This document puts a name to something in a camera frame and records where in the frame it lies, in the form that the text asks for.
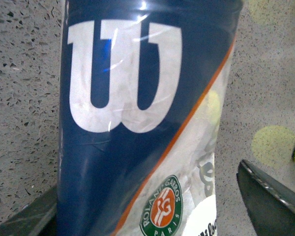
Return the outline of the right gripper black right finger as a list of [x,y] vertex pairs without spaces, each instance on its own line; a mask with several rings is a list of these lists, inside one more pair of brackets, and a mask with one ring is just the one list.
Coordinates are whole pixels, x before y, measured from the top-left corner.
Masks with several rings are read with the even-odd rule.
[[244,159],[236,178],[257,235],[295,236],[294,191]]

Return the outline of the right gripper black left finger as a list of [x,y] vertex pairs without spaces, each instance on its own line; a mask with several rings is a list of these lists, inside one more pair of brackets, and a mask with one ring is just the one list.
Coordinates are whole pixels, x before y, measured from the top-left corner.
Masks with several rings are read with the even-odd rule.
[[55,236],[57,187],[53,186],[28,207],[0,225],[0,236]]

